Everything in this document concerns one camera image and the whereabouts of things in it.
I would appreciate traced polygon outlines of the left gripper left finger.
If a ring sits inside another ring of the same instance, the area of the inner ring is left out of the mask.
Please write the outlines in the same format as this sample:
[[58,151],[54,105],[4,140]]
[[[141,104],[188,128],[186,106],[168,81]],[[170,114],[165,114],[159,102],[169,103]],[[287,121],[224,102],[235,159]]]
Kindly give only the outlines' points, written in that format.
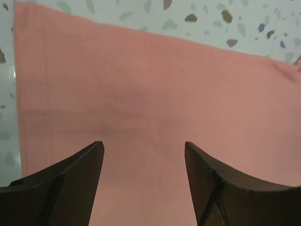
[[87,226],[101,174],[104,145],[96,141],[0,189],[2,226]]

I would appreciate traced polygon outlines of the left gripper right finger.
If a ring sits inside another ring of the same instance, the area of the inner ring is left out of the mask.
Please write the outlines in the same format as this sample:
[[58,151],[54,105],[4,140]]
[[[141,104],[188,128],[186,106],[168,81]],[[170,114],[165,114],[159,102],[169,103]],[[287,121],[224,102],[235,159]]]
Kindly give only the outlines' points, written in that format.
[[252,177],[185,143],[185,164],[199,226],[299,226],[301,188]]

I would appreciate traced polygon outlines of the salmon pink t-shirt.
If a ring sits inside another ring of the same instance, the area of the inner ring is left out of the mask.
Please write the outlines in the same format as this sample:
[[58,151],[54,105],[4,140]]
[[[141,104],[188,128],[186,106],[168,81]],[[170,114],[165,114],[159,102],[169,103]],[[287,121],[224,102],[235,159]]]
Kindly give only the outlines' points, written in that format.
[[301,69],[14,3],[22,171],[102,141],[92,226],[194,226],[184,144],[301,183]]

